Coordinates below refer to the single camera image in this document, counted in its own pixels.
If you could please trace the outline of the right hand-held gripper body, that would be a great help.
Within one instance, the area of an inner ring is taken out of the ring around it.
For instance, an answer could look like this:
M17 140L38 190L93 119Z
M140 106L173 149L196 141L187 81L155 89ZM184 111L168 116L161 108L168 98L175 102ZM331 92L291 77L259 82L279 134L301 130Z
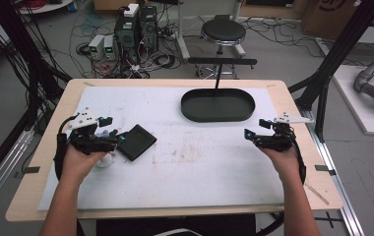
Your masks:
M257 148L268 148L276 151L289 149L296 140L294 130L291 124L295 123L313 123L312 118L306 118L296 115L283 113L282 115L270 120L273 122L271 136L257 135L257 142L254 144Z

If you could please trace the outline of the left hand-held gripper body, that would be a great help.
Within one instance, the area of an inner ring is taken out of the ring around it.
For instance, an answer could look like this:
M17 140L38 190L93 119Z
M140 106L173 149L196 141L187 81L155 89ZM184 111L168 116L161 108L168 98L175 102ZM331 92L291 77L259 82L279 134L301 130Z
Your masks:
M100 138L95 131L98 126L98 118L88 107L79 111L71 118L68 129L71 131L69 141L72 146L84 154L92 152L114 151L116 146L106 138Z

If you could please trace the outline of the black square box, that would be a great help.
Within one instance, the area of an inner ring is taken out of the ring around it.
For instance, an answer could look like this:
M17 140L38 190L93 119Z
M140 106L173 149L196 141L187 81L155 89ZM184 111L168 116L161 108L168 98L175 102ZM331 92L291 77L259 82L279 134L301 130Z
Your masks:
M135 125L126 133L126 142L118 145L117 149L131 161L137 159L156 142L156 137L140 125Z

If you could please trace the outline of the small white plastic object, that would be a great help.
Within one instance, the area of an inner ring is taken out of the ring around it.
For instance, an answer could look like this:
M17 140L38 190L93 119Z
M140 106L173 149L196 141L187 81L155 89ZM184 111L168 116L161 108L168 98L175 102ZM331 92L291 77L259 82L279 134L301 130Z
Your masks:
M100 138L106 138L110 135L110 133L107 130L104 130L101 133L96 133L96 135L99 136ZM110 166L114 162L116 155L117 153L115 150L108 152L103 158L101 158L96 163L95 166L98 168L105 168L105 167Z

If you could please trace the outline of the person's right hand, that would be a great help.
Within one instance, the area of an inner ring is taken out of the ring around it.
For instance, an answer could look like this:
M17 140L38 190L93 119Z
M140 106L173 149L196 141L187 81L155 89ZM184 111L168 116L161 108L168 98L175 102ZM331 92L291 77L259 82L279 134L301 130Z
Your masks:
M284 151L260 148L260 151L271 160L284 184L301 183L297 153L293 147Z

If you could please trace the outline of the black oval tray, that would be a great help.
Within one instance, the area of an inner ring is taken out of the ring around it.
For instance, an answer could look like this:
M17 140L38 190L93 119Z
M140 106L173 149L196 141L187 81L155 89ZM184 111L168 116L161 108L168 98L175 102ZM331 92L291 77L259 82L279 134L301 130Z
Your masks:
M239 122L250 118L254 98L239 88L195 88L181 98L181 112L194 122Z

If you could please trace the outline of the white table mat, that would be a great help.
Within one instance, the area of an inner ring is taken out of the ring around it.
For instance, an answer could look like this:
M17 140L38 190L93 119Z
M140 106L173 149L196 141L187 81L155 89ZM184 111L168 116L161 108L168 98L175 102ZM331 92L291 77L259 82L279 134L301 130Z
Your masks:
M180 110L185 88L85 88L77 108L110 117L126 132L135 125L156 137L136 160L116 154L94 168L80 188L80 209L232 207L280 205L281 181L245 130L265 134L260 119L277 113L264 88L251 88L256 102L243 122L196 123Z

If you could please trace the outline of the grey power supply unit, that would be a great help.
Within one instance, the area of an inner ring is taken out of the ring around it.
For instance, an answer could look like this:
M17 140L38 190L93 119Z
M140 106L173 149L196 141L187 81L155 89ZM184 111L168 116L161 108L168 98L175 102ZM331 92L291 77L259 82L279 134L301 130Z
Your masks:
M94 60L100 60L104 55L104 36L102 34L96 35L89 43L89 50Z
M103 48L107 60L114 60L116 58L114 37L112 34L104 37Z

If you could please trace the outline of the black T-shaped stand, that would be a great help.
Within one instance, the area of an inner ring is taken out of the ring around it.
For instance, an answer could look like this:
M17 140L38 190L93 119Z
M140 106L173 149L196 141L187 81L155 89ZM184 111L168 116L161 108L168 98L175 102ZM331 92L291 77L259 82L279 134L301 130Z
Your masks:
M230 65L249 65L251 68L257 64L256 59L242 59L242 58L203 58L203 57L190 57L188 60L190 64L216 64L219 65L217 72L217 80L215 89L218 89L219 79L221 75L221 68L224 64Z

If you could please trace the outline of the white floor board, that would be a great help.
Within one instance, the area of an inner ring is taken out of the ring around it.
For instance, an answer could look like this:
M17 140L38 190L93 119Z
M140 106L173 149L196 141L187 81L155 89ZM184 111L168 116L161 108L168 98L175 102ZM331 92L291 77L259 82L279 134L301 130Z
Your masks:
M374 99L353 88L361 66L341 65L334 74L334 82L364 134L374 135Z

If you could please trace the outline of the black computer tower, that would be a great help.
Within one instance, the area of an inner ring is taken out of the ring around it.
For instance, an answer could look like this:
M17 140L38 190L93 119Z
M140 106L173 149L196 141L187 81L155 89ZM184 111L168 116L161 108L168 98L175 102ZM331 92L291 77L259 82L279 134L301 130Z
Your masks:
M140 42L139 24L136 17L125 17L120 14L117 17L114 28L115 39L122 62L138 64L138 46Z
M139 15L142 42L150 52L157 51L156 6L144 6Z

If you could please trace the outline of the person's dark clothing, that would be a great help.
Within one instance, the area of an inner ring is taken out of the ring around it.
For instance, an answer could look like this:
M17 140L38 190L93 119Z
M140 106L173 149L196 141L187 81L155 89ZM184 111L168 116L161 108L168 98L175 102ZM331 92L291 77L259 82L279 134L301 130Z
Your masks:
M106 219L96 222L96 236L154 236L187 229L202 236L255 236L253 214Z

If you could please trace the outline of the white box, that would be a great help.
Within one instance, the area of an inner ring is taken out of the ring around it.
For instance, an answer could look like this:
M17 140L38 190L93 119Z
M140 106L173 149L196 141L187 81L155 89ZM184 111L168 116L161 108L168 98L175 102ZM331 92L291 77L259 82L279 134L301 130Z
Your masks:
M124 11L124 16L128 18L134 18L138 13L139 8L140 6L138 4L130 3Z

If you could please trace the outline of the white metal stand leg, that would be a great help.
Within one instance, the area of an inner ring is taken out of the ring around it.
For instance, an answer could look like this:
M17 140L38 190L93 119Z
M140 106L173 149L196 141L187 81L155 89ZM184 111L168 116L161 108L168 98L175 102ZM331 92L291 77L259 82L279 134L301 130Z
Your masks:
M176 39L177 39L177 44L178 48L180 50L182 59L184 61L187 61L190 58L190 53L188 51L187 45L184 40L184 35L183 35L183 4L184 0L177 0L177 28L178 31L176 32Z

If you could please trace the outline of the cardboard box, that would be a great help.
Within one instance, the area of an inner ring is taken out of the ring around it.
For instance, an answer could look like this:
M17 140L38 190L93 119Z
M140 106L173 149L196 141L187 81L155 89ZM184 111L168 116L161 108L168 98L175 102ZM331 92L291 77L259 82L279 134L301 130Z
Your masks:
M309 0L301 20L304 34L337 39L362 0Z

